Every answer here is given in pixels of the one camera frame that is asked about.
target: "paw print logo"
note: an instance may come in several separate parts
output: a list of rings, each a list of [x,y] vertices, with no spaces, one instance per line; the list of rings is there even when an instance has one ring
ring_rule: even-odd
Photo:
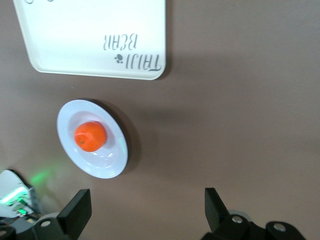
[[[123,64],[124,63],[123,62],[124,57],[121,54],[117,54],[114,59],[116,60],[117,64]]]

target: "white tray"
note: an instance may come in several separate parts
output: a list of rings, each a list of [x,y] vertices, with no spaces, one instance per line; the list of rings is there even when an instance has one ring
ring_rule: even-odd
[[[165,0],[13,2],[39,72],[154,80],[165,70]]]

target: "white plate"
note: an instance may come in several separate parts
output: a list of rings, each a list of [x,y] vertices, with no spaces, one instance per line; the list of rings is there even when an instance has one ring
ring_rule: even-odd
[[[153,80],[166,67],[166,0],[14,0],[39,72]]]
[[[95,152],[82,150],[74,140],[76,128],[97,121],[106,130],[106,143]],[[126,167],[128,147],[125,136],[114,118],[99,105],[87,100],[66,103],[57,117],[60,142],[70,159],[84,172],[101,179],[118,176]]]

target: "orange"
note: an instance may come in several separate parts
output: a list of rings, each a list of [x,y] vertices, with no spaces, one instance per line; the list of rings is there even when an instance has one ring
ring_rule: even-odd
[[[77,127],[74,140],[82,150],[94,152],[106,143],[107,133],[101,123],[88,121]]]

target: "tangerine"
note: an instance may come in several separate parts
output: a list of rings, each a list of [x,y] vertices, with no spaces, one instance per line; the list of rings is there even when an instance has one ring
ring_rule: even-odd
[[[107,137],[105,128],[97,121],[85,122],[74,132],[75,143],[86,152],[100,149],[106,143]]]

